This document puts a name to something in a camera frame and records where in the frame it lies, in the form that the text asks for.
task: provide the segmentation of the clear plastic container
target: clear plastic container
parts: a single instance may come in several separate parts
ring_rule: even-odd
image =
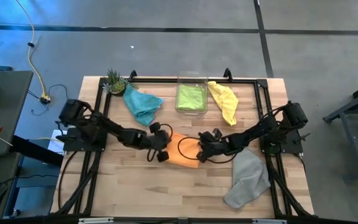
[[[208,76],[199,72],[180,72],[175,109],[188,116],[200,116],[208,111]]]

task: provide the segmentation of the yellow cable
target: yellow cable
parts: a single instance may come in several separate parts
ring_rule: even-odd
[[[32,38],[31,38],[31,41],[30,43],[31,44],[34,44],[33,41],[34,41],[34,36],[35,36],[35,29],[34,29],[34,24],[32,23],[32,20],[29,16],[29,14],[27,13],[27,11],[24,9],[24,7],[22,6],[22,4],[19,2],[19,0],[16,0],[16,2],[20,5],[20,7],[23,9],[24,13],[26,14],[27,18],[29,19],[30,21],[30,24],[31,24],[31,29],[32,29]],[[31,62],[31,46],[29,46],[29,51],[27,53],[27,59],[29,61],[29,64],[30,66],[32,67],[33,71],[35,72],[35,74],[37,74],[38,76],[38,79],[40,80],[40,83],[41,83],[41,87],[42,87],[42,95],[41,95],[41,98],[45,98],[46,100],[48,100],[49,96],[47,95],[47,92],[45,91],[45,86],[44,86],[44,83],[42,81],[42,78],[41,78],[41,75],[40,73],[38,72],[38,70],[34,67],[34,65],[32,64]]]
[[[44,140],[44,139],[64,143],[59,139],[53,139],[53,138],[37,138],[37,139],[34,139],[34,140]]]

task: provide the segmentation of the gray floor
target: gray floor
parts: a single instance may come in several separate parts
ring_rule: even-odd
[[[51,26],[258,28],[251,0],[230,1],[25,1],[33,21]],[[358,1],[260,0],[266,29],[358,30]],[[0,24],[28,24],[14,1],[0,1]],[[0,65],[30,70],[31,32],[0,30]],[[259,34],[36,32],[33,62],[47,86],[64,84],[77,97],[84,75],[172,75],[198,70],[220,76],[229,67],[236,77],[267,77]],[[339,121],[321,119],[358,89],[358,35],[267,35],[274,77],[284,78],[288,96],[301,103],[311,136],[303,144],[306,174],[317,215],[358,221],[358,182],[342,175],[357,171]],[[40,94],[37,79],[30,89]],[[17,134],[49,136],[65,102],[64,90],[51,90],[50,111],[28,97]]]

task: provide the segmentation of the wooden tabletop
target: wooden tabletop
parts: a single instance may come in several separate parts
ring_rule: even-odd
[[[79,99],[92,106],[96,99],[100,77],[84,77]],[[198,132],[219,128],[222,133],[243,132],[255,125],[259,118],[256,110],[254,87],[249,84],[228,84],[239,99],[236,111],[237,124],[228,125],[221,110],[208,93],[208,112],[203,119],[183,119],[175,111],[176,83],[139,83],[138,91],[149,93],[164,102],[155,113],[155,121],[168,123],[173,130],[197,137]],[[287,93],[281,78],[268,79],[272,107],[287,103]],[[262,102],[265,106],[263,92]],[[101,110],[104,108],[102,97]],[[108,117],[125,128],[144,129],[134,120],[120,97],[111,98]],[[258,140],[250,143],[250,150],[263,161]],[[93,200],[92,216],[112,217],[198,217],[198,218],[273,218],[270,191],[259,198],[234,210],[223,202],[223,196],[232,187],[232,163],[213,164],[205,162],[200,168],[192,169],[146,160],[147,150],[138,151],[124,147],[114,136],[108,136],[106,150],[102,154]],[[62,203],[73,193],[80,179],[84,152],[79,152],[67,167],[62,183]],[[283,165],[288,188],[304,208],[313,213],[305,171],[299,158],[283,154]],[[227,157],[214,157],[226,160]],[[277,187],[280,208],[283,211],[282,194]],[[81,207],[85,207],[87,193]],[[57,190],[52,212],[57,210]]]

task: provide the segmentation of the gray towel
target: gray towel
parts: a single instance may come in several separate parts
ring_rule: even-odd
[[[238,209],[259,197],[268,187],[270,182],[265,163],[245,148],[233,160],[233,188],[223,200]]]

